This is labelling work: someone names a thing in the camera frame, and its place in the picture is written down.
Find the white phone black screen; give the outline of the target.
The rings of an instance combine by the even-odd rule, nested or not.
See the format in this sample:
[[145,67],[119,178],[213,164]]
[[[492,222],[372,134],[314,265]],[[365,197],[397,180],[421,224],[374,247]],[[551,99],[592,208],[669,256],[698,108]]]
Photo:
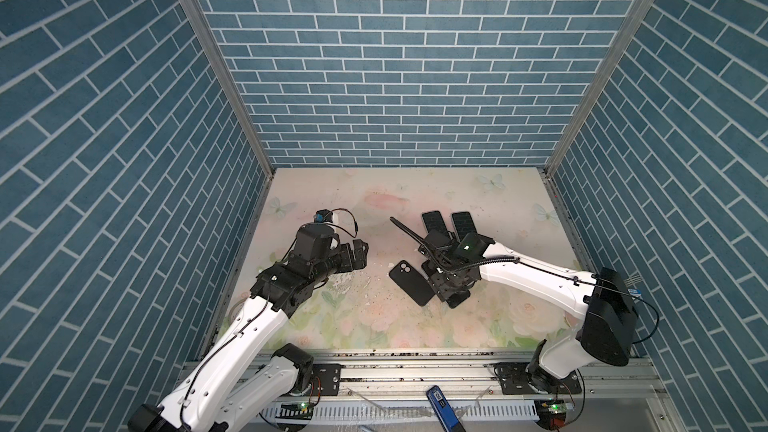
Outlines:
[[451,214],[451,220],[459,240],[463,240],[470,233],[477,232],[474,220],[470,212],[454,212]]

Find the blue phone black screen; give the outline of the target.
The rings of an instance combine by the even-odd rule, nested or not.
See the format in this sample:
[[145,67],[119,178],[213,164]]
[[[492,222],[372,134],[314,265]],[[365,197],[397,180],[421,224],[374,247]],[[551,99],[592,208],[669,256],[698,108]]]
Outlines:
[[421,215],[422,222],[428,234],[435,232],[445,236],[449,235],[447,225],[439,210],[425,212]]

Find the purple phone black screen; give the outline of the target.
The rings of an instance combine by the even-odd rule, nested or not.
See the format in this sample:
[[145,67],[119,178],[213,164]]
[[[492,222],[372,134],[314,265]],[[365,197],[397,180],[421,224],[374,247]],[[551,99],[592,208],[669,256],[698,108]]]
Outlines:
[[471,296],[469,290],[458,291],[447,297],[446,303],[451,309],[457,308]]

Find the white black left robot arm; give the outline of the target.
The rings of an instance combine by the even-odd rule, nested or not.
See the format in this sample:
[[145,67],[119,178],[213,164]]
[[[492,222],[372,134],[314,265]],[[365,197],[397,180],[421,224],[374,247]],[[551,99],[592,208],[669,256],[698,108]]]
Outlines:
[[331,223],[302,225],[286,256],[263,270],[242,309],[190,375],[159,405],[141,405],[131,431],[239,431],[266,406],[305,391],[313,357],[293,344],[272,354],[247,382],[240,379],[264,345],[324,280],[362,270],[369,246],[344,243]]

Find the black phone case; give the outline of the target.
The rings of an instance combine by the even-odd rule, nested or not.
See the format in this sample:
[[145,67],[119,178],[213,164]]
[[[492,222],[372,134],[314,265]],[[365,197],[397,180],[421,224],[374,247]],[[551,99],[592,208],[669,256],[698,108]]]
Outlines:
[[406,260],[398,262],[388,275],[420,307],[426,306],[435,296],[427,279]]

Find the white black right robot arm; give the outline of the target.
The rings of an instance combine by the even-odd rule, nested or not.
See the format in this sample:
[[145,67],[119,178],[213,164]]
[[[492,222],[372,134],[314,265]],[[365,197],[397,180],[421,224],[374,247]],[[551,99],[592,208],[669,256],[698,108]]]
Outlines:
[[427,282],[452,308],[464,302],[475,283],[509,286],[559,307],[576,324],[542,340],[525,368],[530,386],[552,393],[571,373],[593,362],[623,367],[630,361],[638,314],[621,276],[573,271],[510,249],[492,238],[467,233],[457,240],[431,231],[419,241]]

